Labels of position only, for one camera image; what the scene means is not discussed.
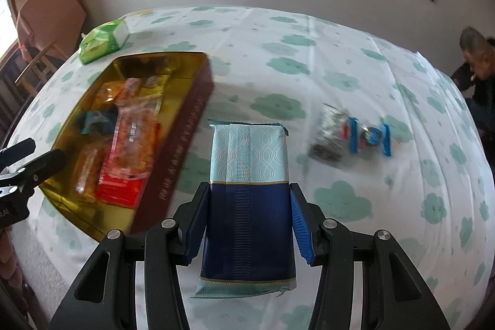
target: green tissue pack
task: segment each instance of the green tissue pack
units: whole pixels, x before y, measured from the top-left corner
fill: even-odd
[[[124,19],[113,20],[95,27],[83,38],[79,46],[79,59],[83,65],[118,51],[129,37]]]

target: short black hair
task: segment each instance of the short black hair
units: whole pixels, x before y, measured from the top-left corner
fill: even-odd
[[[461,50],[472,54],[473,52],[485,51],[487,45],[487,40],[484,39],[483,35],[477,29],[468,26],[462,30],[459,40]]]

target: silver screw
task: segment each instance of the silver screw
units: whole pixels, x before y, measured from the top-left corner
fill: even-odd
[[[390,239],[390,233],[385,231],[384,229],[381,229],[378,231],[378,238],[381,240],[387,241]]]
[[[167,218],[161,222],[161,226],[163,228],[174,228],[175,227],[175,220],[172,218]]]
[[[108,239],[117,239],[120,236],[120,231],[118,229],[113,229],[106,236],[108,236]]]
[[[328,229],[336,228],[337,227],[337,221],[332,220],[332,219],[325,220],[325,221],[323,221],[323,226],[325,228],[328,228]]]

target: tablecloth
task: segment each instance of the tablecloth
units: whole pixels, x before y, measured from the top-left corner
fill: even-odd
[[[11,144],[33,137],[37,149],[30,158],[48,151],[78,100],[120,55],[206,52],[215,90],[168,215],[191,199],[199,182],[209,179],[213,133],[207,119],[281,122],[289,130],[290,181],[298,182],[326,216],[350,230],[368,234],[389,230],[427,281],[451,327],[462,329],[470,322],[482,302],[493,262],[495,192],[474,122],[448,77],[420,54],[307,15],[198,6],[124,18],[131,35],[122,50],[87,66],[74,54],[40,91]],[[322,103],[370,124],[388,123],[393,156],[385,158],[367,149],[337,167],[309,159]],[[39,190],[29,200],[29,209],[29,225],[70,283],[96,242],[63,218]],[[307,328],[320,269],[306,265],[297,248],[295,290],[278,297],[229,300],[191,298],[201,253],[190,267],[179,268],[192,329]],[[362,297],[359,268],[356,264],[352,315],[356,329]],[[138,324],[145,328],[142,291],[140,283]]]

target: person's hand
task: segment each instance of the person's hand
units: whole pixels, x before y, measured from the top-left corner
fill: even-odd
[[[7,280],[11,287],[22,286],[21,270],[17,266],[17,258],[8,233],[12,227],[0,229],[0,277]]]

